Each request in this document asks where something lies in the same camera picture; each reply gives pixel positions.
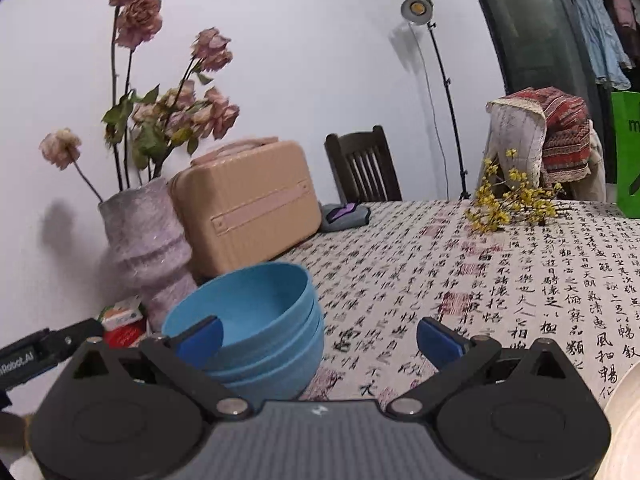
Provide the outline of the blue bowl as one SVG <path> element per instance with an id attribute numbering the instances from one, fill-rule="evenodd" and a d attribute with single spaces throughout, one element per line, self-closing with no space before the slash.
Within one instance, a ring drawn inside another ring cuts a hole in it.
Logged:
<path id="1" fill-rule="evenodd" d="M 301 328 L 282 344 L 277 344 L 273 350 L 266 353 L 259 360 L 243 366 L 224 367 L 222 370 L 206 370 L 218 382 L 242 382 L 256 376 L 270 373 L 280 366 L 297 358 L 322 331 L 322 313 L 317 301 L 312 304 L 309 315 Z"/>
<path id="2" fill-rule="evenodd" d="M 306 268 L 282 261 L 266 262 L 218 276 L 199 287 L 171 310 L 162 333 L 177 336 L 215 315 L 224 331 L 222 346 L 204 367 L 242 367 L 290 342 L 317 302 Z"/>
<path id="3" fill-rule="evenodd" d="M 322 331 L 297 358 L 270 373 L 249 380 L 221 383 L 254 408 L 259 408 L 268 400 L 295 399 L 305 390 L 318 370 L 324 348 L 323 337 L 322 320 Z"/>

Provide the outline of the cream plate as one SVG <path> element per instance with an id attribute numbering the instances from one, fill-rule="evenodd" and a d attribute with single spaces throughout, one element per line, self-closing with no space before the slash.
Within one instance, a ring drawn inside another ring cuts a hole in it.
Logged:
<path id="1" fill-rule="evenodd" d="M 634 364 L 605 407 L 612 430 L 596 480 L 640 480 L 640 363 Z"/>

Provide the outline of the red white small package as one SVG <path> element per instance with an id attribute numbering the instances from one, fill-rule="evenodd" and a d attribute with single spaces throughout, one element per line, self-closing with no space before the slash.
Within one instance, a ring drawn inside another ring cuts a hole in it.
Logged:
<path id="1" fill-rule="evenodd" d="M 103 340 L 110 348 L 130 348 L 145 335 L 146 318 L 138 296 L 105 307 L 98 316 L 104 333 Z"/>

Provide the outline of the purple ceramic vase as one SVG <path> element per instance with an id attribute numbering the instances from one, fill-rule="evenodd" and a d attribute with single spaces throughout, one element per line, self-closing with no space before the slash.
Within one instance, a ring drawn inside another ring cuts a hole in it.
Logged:
<path id="1" fill-rule="evenodd" d="M 110 254 L 122 284 L 141 300 L 152 332 L 196 289 L 192 248 L 164 178 L 99 204 Z"/>

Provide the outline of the calligraphy print tablecloth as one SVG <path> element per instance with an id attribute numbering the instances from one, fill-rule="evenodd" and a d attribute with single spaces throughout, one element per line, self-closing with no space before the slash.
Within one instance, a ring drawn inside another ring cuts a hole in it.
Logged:
<path id="1" fill-rule="evenodd" d="M 434 368 L 416 326 L 431 316 L 506 348 L 552 338 L 605 403 L 639 359 L 639 225 L 610 204 L 559 210 L 544 226 L 480 235 L 459 202 L 379 203 L 366 226 L 290 250 L 324 318 L 306 398 L 386 403 L 423 382 Z"/>

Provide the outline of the yellow blossom branch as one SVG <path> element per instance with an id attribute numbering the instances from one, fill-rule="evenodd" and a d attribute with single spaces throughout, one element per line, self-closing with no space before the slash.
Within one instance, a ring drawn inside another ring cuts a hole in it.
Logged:
<path id="1" fill-rule="evenodd" d="M 471 230 L 476 234 L 501 232 L 508 226 L 545 226 L 559 215 L 556 204 L 564 194 L 561 183 L 534 185 L 524 170 L 515 166 L 518 151 L 504 151 L 508 171 L 503 172 L 498 158 L 485 158 L 480 186 L 465 211 Z"/>

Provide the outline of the pink hard suitcase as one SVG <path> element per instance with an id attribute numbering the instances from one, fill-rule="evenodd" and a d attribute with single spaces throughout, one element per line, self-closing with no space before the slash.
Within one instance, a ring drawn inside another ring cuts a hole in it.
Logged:
<path id="1" fill-rule="evenodd" d="M 198 278 L 276 258 L 321 224 L 302 147 L 275 136 L 224 144 L 192 159 L 168 190 Z"/>

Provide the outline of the grey purple cloth pouch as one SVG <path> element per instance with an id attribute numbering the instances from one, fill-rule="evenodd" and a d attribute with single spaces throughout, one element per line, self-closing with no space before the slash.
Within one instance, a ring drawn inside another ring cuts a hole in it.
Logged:
<path id="1" fill-rule="evenodd" d="M 333 233 L 367 226 L 371 218 L 371 209 L 363 204 L 344 203 L 326 204 L 320 207 L 320 231 Z"/>

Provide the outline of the dark wooden chair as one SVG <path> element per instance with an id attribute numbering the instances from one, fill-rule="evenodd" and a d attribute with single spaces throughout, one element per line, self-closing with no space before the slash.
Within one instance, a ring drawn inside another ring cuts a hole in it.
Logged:
<path id="1" fill-rule="evenodd" d="M 324 148 L 338 194 L 347 203 L 401 202 L 402 195 L 384 129 L 330 133 Z"/>

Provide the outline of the dried pink roses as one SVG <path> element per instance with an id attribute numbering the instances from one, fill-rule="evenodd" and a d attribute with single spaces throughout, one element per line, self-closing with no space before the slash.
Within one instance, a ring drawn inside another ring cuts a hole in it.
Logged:
<path id="1" fill-rule="evenodd" d="M 15 177 L 17 192 L 23 202 L 38 208 L 52 200 L 89 207 L 92 200 L 79 180 L 57 174 L 38 159 L 35 149 L 49 130 L 69 126 L 86 142 L 84 162 L 96 184 L 105 193 L 116 188 L 99 133 L 100 113 L 108 105 L 107 6 L 103 0 L 6 0 L 4 6 L 3 51 L 16 57 L 15 65 L 27 79 L 24 96 L 12 106 L 26 157 Z M 243 8 L 242 0 L 166 0 L 164 29 L 134 56 L 134 86 L 173 86 L 188 59 L 190 38 L 202 28 L 217 26 L 232 37 L 239 58 L 220 84 L 242 108 L 232 136 L 245 136 L 253 117 L 243 80 L 250 67 Z"/>

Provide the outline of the chair draped in beige cloth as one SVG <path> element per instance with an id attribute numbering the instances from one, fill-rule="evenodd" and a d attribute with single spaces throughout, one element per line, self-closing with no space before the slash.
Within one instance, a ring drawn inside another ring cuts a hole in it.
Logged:
<path id="1" fill-rule="evenodd" d="M 594 128 L 588 120 L 589 153 L 584 175 L 578 180 L 562 180 L 570 188 L 574 200 L 583 202 L 606 202 L 605 166 L 603 148 Z M 499 168 L 509 171 L 511 168 L 524 171 L 526 176 L 539 186 L 551 186 L 550 166 L 542 162 L 542 127 L 533 119 L 524 118 L 521 124 L 499 126 L 492 120 L 489 126 L 485 157 L 492 162 L 497 159 Z"/>

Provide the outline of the red patterned blanket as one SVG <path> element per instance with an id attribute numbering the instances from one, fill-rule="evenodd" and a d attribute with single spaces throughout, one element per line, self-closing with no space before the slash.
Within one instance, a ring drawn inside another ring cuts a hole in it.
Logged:
<path id="1" fill-rule="evenodd" d="M 590 174 L 592 122 L 580 96 L 554 87 L 525 88 L 486 105 L 485 156 L 533 185 L 577 182 Z"/>

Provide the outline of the green paper shopping bag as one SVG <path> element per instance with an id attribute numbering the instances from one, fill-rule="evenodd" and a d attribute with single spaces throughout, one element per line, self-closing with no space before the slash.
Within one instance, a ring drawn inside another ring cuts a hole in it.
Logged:
<path id="1" fill-rule="evenodd" d="M 640 93 L 614 92 L 611 96 L 616 139 L 616 204 L 631 219 L 640 217 Z"/>

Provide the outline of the hanging blue clothes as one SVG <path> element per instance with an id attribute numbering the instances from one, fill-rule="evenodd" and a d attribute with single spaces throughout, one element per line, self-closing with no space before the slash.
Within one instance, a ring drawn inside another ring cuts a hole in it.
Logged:
<path id="1" fill-rule="evenodd" d="M 573 0 L 578 23 L 584 36 L 593 75 L 613 89 L 627 91 L 631 82 L 624 68 L 631 68 L 631 60 L 603 0 Z"/>

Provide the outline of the dark framed window door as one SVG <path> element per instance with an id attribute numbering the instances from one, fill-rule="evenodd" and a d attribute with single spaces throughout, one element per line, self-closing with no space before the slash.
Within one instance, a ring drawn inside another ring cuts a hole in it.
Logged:
<path id="1" fill-rule="evenodd" d="M 555 87 L 581 96 L 600 115 L 614 91 L 593 75 L 573 0 L 478 0 L 496 49 L 506 92 Z M 631 68 L 630 91 L 639 88 L 639 31 L 620 26 L 612 0 L 603 0 Z"/>

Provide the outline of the hanging pink garment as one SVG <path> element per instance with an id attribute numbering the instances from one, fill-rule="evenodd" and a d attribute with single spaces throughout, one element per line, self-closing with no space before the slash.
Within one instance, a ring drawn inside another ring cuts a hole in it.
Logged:
<path id="1" fill-rule="evenodd" d="M 639 30 L 639 0 L 612 0 L 620 26 Z"/>

